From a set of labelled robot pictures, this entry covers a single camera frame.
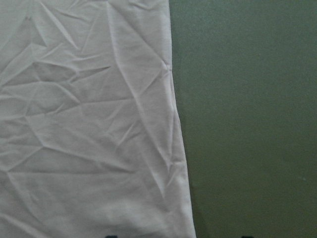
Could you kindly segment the pink Snoopy t-shirt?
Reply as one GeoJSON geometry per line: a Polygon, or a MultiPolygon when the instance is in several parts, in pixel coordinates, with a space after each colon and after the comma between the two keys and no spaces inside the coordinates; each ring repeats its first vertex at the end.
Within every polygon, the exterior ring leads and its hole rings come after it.
{"type": "Polygon", "coordinates": [[[0,235],[195,237],[168,1],[1,1],[0,235]]]}

